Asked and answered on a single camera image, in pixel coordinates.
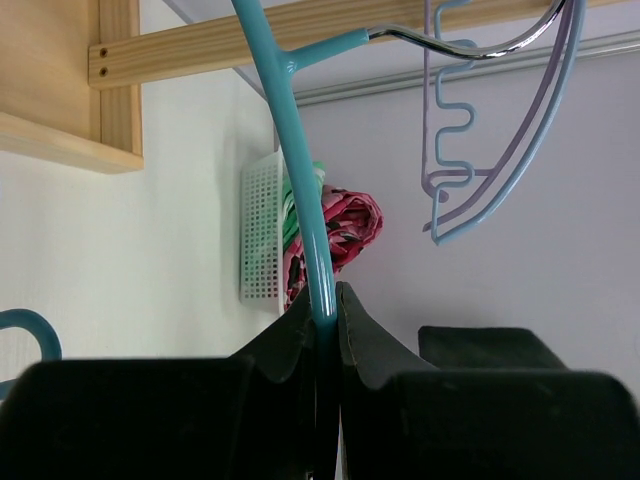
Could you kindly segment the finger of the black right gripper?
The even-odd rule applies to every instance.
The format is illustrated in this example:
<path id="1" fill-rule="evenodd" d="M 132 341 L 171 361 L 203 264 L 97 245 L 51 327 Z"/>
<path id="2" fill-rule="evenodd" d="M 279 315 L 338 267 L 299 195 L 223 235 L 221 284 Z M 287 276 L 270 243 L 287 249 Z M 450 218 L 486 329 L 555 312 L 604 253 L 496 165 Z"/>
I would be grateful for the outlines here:
<path id="1" fill-rule="evenodd" d="M 523 328 L 423 326 L 420 357 L 439 369 L 566 369 L 532 331 Z"/>

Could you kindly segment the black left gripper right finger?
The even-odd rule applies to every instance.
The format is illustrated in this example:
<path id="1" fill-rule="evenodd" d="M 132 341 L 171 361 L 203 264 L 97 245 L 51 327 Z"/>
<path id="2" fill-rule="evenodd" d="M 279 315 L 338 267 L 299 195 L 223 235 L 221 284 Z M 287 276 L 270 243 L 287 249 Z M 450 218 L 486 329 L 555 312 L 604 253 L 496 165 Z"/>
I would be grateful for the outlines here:
<path id="1" fill-rule="evenodd" d="M 348 479 L 635 479 L 639 405 L 615 377 L 439 369 L 337 287 Z"/>

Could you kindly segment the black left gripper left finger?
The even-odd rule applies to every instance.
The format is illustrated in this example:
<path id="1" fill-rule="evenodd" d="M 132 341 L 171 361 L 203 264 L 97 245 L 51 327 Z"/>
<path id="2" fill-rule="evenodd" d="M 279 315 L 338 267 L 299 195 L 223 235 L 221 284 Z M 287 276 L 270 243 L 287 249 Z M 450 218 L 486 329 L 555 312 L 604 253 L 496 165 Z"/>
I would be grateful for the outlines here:
<path id="1" fill-rule="evenodd" d="M 226 358 L 41 362 L 1 407 L 5 479 L 306 479 L 315 326 L 301 293 Z"/>

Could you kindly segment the teal blue hanger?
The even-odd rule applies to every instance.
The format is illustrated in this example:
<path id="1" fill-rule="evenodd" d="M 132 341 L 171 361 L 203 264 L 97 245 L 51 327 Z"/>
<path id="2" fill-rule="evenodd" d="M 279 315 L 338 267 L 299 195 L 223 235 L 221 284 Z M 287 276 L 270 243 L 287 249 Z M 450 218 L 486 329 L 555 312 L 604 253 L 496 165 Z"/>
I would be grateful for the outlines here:
<path id="1" fill-rule="evenodd" d="M 337 328 L 337 301 L 328 237 L 318 195 L 312 193 L 311 155 L 291 85 L 293 74 L 375 38 L 391 35 L 447 56 L 464 60 L 487 60 L 523 48 L 542 33 L 563 11 L 569 1 L 554 1 L 541 18 L 525 33 L 496 46 L 462 47 L 398 25 L 356 29 L 296 50 L 281 49 L 273 36 L 266 14 L 257 1 L 237 1 L 234 9 L 248 42 L 258 74 L 263 82 L 272 118 L 279 135 L 285 164 L 293 186 L 296 209 L 301 215 L 307 279 L 311 293 L 311 312 L 319 333 L 317 383 L 323 394 L 329 391 L 333 336 Z M 140 155 L 92 141 L 64 130 L 51 128 L 8 112 L 1 114 L 1 148 L 42 160 L 61 162 L 103 173 L 125 173 L 139 169 Z"/>

